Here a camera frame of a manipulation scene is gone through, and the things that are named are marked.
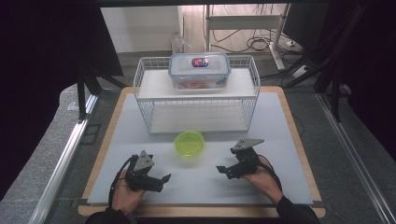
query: black curtain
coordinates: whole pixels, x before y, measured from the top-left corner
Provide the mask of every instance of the black curtain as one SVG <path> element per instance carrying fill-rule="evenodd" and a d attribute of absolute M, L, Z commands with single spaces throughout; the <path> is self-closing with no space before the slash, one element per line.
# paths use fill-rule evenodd
<path fill-rule="evenodd" d="M 341 64 L 337 68 L 342 82 L 352 91 L 348 98 L 350 106 L 394 160 L 395 9 L 395 1 L 370 1 L 343 49 Z"/>
<path fill-rule="evenodd" d="M 48 129 L 60 93 L 86 68 L 122 76 L 100 8 L 50 3 L 0 3 L 1 198 Z"/>

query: plastic food container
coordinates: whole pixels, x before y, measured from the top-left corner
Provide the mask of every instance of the plastic food container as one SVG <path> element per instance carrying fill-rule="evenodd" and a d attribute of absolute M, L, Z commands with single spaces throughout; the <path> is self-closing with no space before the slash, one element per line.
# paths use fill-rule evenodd
<path fill-rule="evenodd" d="M 231 67 L 225 53 L 183 53 L 171 56 L 168 72 L 179 91 L 221 90 Z"/>
<path fill-rule="evenodd" d="M 186 131 L 180 133 L 174 141 L 177 154 L 184 157 L 198 155 L 205 147 L 205 139 L 201 133 Z"/>

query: sleeve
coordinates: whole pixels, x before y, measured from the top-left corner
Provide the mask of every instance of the sleeve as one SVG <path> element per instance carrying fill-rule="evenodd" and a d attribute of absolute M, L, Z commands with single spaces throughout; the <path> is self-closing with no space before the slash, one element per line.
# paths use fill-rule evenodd
<path fill-rule="evenodd" d="M 293 224 L 319 224 L 315 212 L 307 205 L 296 205 L 283 197 L 276 207 L 279 216 Z"/>
<path fill-rule="evenodd" d="M 105 212 L 90 215 L 85 224 L 130 224 L 130 221 L 121 210 L 107 208 Z"/>

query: hand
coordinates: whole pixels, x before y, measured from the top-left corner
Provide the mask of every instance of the hand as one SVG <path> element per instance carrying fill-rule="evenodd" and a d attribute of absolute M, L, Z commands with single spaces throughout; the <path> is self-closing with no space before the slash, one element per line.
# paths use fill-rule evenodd
<path fill-rule="evenodd" d="M 140 204 L 140 201 L 145 194 L 145 190 L 133 191 L 126 183 L 125 177 L 126 170 L 123 170 L 120 175 L 120 180 L 114 189 L 113 203 L 111 207 L 115 210 L 121 210 L 125 216 L 129 216 Z"/>
<path fill-rule="evenodd" d="M 272 167 L 268 160 L 263 157 L 259 158 L 262 163 L 270 168 Z M 267 196 L 275 206 L 277 206 L 280 199 L 282 199 L 284 196 L 282 190 L 280 190 L 280 188 L 277 186 L 274 178 L 262 167 L 258 167 L 255 174 L 244 175 L 242 177 L 245 178 L 256 189 L 258 189 L 259 192 Z"/>

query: label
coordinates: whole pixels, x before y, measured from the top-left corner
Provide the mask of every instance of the label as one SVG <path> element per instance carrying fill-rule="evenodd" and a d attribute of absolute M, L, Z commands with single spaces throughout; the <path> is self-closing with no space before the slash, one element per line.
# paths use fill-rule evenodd
<path fill-rule="evenodd" d="M 191 64 L 193 67 L 207 67 L 209 60 L 207 58 L 194 58 Z"/>

